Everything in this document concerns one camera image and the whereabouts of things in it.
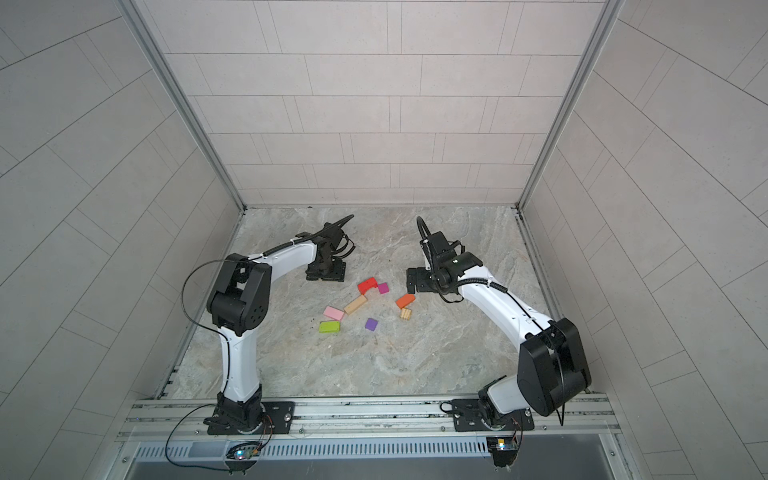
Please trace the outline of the natural wood long block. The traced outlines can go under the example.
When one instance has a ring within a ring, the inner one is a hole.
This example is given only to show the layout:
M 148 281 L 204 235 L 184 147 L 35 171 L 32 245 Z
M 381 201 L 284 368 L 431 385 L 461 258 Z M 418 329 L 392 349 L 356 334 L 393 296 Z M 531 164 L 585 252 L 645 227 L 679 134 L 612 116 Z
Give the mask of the natural wood long block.
M 368 299 L 365 295 L 360 295 L 344 307 L 344 312 L 347 315 L 351 315 L 355 311 L 357 311 L 359 308 L 361 308 L 363 305 L 365 305 L 367 301 Z

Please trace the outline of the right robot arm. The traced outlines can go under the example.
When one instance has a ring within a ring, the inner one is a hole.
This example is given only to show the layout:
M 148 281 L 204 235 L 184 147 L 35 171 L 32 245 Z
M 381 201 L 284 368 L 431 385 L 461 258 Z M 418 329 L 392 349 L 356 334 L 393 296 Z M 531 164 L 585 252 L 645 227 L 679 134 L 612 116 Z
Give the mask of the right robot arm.
M 486 430 L 521 432 L 532 412 L 565 422 L 566 404 L 591 384 L 578 328 L 554 320 L 526 304 L 497 281 L 458 240 L 450 242 L 417 219 L 425 265 L 407 270 L 407 291 L 434 293 L 447 304 L 467 301 L 480 309 L 512 342 L 517 373 L 502 376 L 464 406 L 453 401 L 444 412 L 458 422 Z

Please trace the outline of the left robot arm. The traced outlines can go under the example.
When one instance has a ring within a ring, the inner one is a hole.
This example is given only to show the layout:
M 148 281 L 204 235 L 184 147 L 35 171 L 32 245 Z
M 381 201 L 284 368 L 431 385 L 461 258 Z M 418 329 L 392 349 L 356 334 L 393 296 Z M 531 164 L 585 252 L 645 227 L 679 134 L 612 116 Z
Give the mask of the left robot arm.
M 325 223 L 316 233 L 301 233 L 261 254 L 230 254 L 222 260 L 206 303 L 221 337 L 223 386 L 213 414 L 204 420 L 210 435 L 265 431 L 266 408 L 257 360 L 257 327 L 265 320 L 271 285 L 288 272 L 305 268 L 309 281 L 344 280 L 344 259 L 355 244 L 343 231 L 348 215 Z

